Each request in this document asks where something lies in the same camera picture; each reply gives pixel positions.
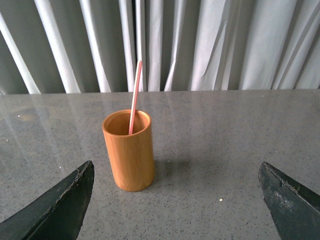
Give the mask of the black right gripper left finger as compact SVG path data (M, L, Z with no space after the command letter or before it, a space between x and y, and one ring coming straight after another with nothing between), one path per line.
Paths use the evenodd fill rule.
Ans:
M92 161L0 224L2 240L75 240L91 200L95 178Z

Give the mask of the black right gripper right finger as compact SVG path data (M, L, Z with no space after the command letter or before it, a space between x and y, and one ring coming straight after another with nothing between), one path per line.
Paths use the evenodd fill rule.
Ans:
M320 238L320 196L268 162L258 179L263 200L282 240Z

